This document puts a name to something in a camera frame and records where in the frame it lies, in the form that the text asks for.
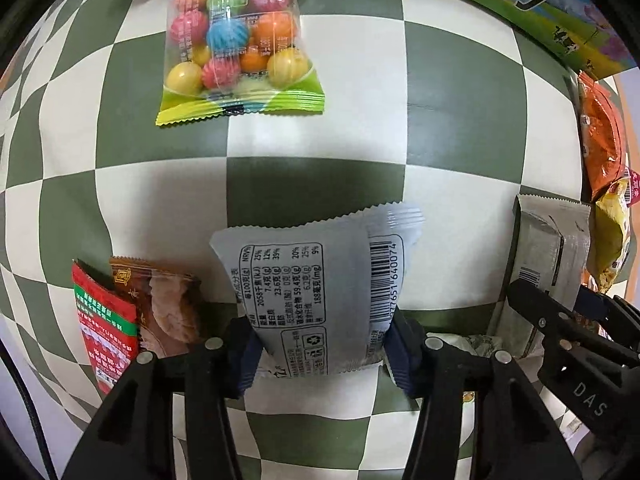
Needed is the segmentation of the grey snack packet with barcode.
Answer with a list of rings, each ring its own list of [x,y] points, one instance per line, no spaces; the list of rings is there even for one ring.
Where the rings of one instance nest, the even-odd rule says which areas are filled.
[[[301,378],[377,363],[423,222],[419,207],[388,203],[215,232],[209,245],[267,353],[258,370]]]

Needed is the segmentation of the brown pastry snack packet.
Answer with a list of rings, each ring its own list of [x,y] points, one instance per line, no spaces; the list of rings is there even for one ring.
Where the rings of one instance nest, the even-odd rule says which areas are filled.
[[[204,340],[199,278],[139,258],[112,257],[110,266],[116,292],[137,308],[142,349],[180,356]]]

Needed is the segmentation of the cardboard milk carton box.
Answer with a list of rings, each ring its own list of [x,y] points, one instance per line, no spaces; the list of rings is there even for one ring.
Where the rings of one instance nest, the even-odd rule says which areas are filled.
[[[601,79],[637,66],[631,41],[592,0],[471,0],[518,26],[564,64]]]

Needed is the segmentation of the red spicy strip packet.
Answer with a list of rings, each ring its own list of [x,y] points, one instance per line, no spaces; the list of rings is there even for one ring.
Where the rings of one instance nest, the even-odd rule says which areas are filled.
[[[139,352],[134,304],[108,278],[75,260],[72,281],[79,328],[98,388],[109,393]]]

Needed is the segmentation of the white brown Franzzi cookie packet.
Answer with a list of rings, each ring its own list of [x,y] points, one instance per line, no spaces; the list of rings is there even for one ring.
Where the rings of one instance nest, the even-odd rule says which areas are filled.
[[[529,282],[572,310],[589,255],[590,207],[532,194],[519,195],[518,206],[518,244],[509,281]],[[541,348],[538,323],[518,313],[511,299],[503,304],[496,336],[516,358]]]

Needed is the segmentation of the orange chips bag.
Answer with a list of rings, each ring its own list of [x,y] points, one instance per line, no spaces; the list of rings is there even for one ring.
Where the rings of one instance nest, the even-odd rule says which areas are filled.
[[[595,202],[626,168],[626,131],[612,93],[587,73],[578,74],[582,159]]]

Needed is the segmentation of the green white checkered blanket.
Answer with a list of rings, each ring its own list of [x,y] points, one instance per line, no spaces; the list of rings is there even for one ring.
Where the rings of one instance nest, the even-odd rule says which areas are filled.
[[[319,116],[160,128],[167,0],[56,0],[1,97],[1,336],[63,469],[101,397],[70,266],[137,257],[233,308],[209,248],[227,226],[296,226],[406,200],[425,217],[400,305],[484,333],[522,193],[577,198],[575,77],[464,0],[298,0]]]

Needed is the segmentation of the yellow snack bag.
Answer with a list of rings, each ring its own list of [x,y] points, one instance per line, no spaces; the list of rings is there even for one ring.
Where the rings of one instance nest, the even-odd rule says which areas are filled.
[[[631,226],[626,195],[630,185],[629,176],[616,180],[591,209],[587,270],[602,294],[612,287],[628,255]]]

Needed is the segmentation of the colourful gumball candy bag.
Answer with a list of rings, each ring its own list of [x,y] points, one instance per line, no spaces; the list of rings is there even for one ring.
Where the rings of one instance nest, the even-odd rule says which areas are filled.
[[[297,0],[168,0],[158,126],[325,106]]]

